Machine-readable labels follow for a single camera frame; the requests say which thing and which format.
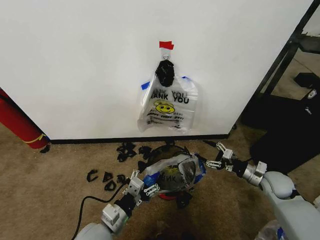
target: black power cord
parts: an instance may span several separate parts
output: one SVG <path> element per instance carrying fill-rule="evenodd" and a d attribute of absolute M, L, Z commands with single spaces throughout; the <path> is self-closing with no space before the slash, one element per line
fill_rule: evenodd
<path fill-rule="evenodd" d="M 86 200 L 86 199 L 94 199 L 94 200 L 99 201 L 99 202 L 101 202 L 101 203 L 105 203 L 105 204 L 106 204 L 106 203 L 109 203 L 109 202 L 111 202 L 111 201 L 115 198 L 115 196 L 118 194 L 118 192 L 119 192 L 119 191 L 123 188 L 123 186 L 126 185 L 126 184 L 127 184 L 127 183 L 123 183 L 123 184 L 115 191 L 115 193 L 112 195 L 112 197 L 111 197 L 109 200 L 103 200 L 103 199 L 97 198 L 97 197 L 95 197 L 95 196 L 86 196 L 86 197 L 82 200 L 81 206 L 80 206 L 78 224 L 77 224 L 77 226 L 76 226 L 76 230 L 75 230 L 74 235 L 73 235 L 73 237 L 72 237 L 71 240 L 74 240 L 74 239 L 76 238 L 78 232 L 79 232 L 79 228 L 80 228 L 80 225 L 81 225 L 82 212 L 83 212 L 83 209 L 84 209 L 85 200 Z"/>

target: black plastic clip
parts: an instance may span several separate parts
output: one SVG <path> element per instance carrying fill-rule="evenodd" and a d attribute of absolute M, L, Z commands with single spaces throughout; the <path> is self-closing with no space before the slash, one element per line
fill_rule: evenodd
<path fill-rule="evenodd" d="M 178 207 L 178 209 L 184 209 L 186 206 L 189 205 L 191 199 L 192 195 L 188 192 L 183 191 L 175 199 L 176 206 Z"/>
<path fill-rule="evenodd" d="M 123 142 L 121 146 L 119 146 L 116 150 L 119 152 L 118 161 L 124 162 L 127 158 L 133 158 L 137 153 L 134 151 L 134 145 L 132 142 Z"/>
<path fill-rule="evenodd" d="M 94 180 L 96 180 L 98 178 L 98 176 L 95 176 L 93 178 L 91 178 L 92 174 L 96 174 L 98 172 L 98 170 L 92 169 L 90 172 L 88 172 L 87 176 L 86 176 L 86 180 L 90 183 Z"/>
<path fill-rule="evenodd" d="M 143 154 L 143 159 L 147 160 L 151 155 L 152 148 L 148 146 L 141 146 L 139 148 L 139 154 Z"/>
<path fill-rule="evenodd" d="M 111 180 L 104 186 L 105 191 L 113 191 L 115 189 L 116 189 L 116 183 L 113 180 Z"/>
<path fill-rule="evenodd" d="M 113 177 L 114 176 L 112 175 L 112 173 L 109 173 L 109 172 L 105 171 L 102 182 L 105 183 L 106 181 L 112 179 Z"/>
<path fill-rule="evenodd" d="M 116 176 L 116 182 L 119 184 L 124 184 L 126 182 L 126 176 L 123 174 L 119 174 Z"/>

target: beige carpet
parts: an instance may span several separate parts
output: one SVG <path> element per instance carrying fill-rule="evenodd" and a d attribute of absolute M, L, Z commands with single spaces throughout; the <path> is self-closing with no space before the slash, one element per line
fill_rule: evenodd
<path fill-rule="evenodd" d="M 241 160 L 250 157 L 249 146 L 264 134 L 246 126 L 232 131 L 222 142 L 234 149 Z M 163 142 L 137 142 L 152 148 Z M 104 191 L 104 171 L 129 176 L 141 155 L 125 162 L 117 161 L 119 143 L 52 145 L 45 154 L 29 148 L 9 130 L 0 126 L 0 240 L 71 239 L 78 220 L 82 198 L 93 195 L 108 199 Z M 191 152 L 213 160 L 218 151 L 200 140 L 176 141 Z M 99 178 L 88 183 L 87 173 L 99 170 Z M 299 191 L 313 201 L 320 195 L 319 159 L 296 169 L 292 178 Z M 89 199 L 83 211 L 81 228 L 99 222 L 105 204 Z M 174 201 L 158 197 L 136 208 L 117 240 L 144 240 L 153 237 L 157 223 L 165 222 L 170 239 L 179 239 L 189 231 L 197 239 L 253 240 L 274 215 L 263 193 L 225 170 L 207 169 L 195 186 L 186 209 L 177 209 Z"/>

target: plastic bag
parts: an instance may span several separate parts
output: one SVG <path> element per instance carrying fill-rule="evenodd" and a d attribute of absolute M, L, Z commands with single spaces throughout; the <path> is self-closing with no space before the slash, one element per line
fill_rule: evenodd
<path fill-rule="evenodd" d="M 198 90 L 191 79 L 177 75 L 167 49 L 162 58 L 142 100 L 138 128 L 143 132 L 158 126 L 186 133 L 193 124 Z"/>
<path fill-rule="evenodd" d="M 157 183 L 160 193 L 190 189 L 206 174 L 204 164 L 196 153 L 180 153 L 169 159 L 161 159 L 145 169 L 144 183 Z"/>
<path fill-rule="evenodd" d="M 254 240 L 288 240 L 277 220 L 268 222 Z"/>

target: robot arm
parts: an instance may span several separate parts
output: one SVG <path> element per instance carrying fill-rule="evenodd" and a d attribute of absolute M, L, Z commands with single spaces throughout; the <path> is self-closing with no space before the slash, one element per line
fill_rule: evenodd
<path fill-rule="evenodd" d="M 266 172 L 267 165 L 259 162 L 257 166 L 242 162 L 234 155 L 233 150 L 222 143 L 205 141 L 219 149 L 215 161 L 206 161 L 207 167 L 234 172 L 254 186 L 260 186 L 270 200 L 274 214 L 289 240 L 320 239 L 320 212 L 309 202 L 305 201 L 295 189 L 292 180 L 280 172 Z M 90 223 L 77 235 L 76 240 L 111 240 L 112 233 L 118 234 L 132 211 L 142 201 L 148 201 L 158 191 L 157 184 L 146 187 L 134 170 L 124 196 L 108 204 L 102 211 L 102 223 Z"/>
<path fill-rule="evenodd" d="M 112 240 L 112 234 L 119 234 L 132 216 L 133 209 L 142 201 L 149 201 L 160 190 L 158 184 L 146 187 L 138 178 L 139 170 L 134 169 L 129 179 L 128 188 L 123 191 L 123 197 L 114 204 L 108 204 L 102 210 L 102 223 L 90 223 L 85 226 L 75 240 Z"/>
<path fill-rule="evenodd" d="M 205 143 L 219 150 L 215 161 L 206 161 L 207 167 L 217 170 L 225 168 L 228 172 L 235 172 L 239 178 L 245 179 L 248 183 L 259 186 L 267 171 L 267 164 L 259 161 L 257 166 L 250 165 L 248 162 L 238 160 L 234 155 L 234 151 L 226 148 L 221 142 L 205 141 Z"/>
<path fill-rule="evenodd" d="M 235 172 L 254 186 L 260 186 L 272 204 L 274 214 L 289 240 L 320 239 L 320 212 L 298 194 L 290 177 L 276 171 L 267 171 L 267 165 L 257 166 L 241 162 L 231 149 L 222 143 L 215 145 L 220 153 L 216 161 L 207 161 L 208 167 Z"/>

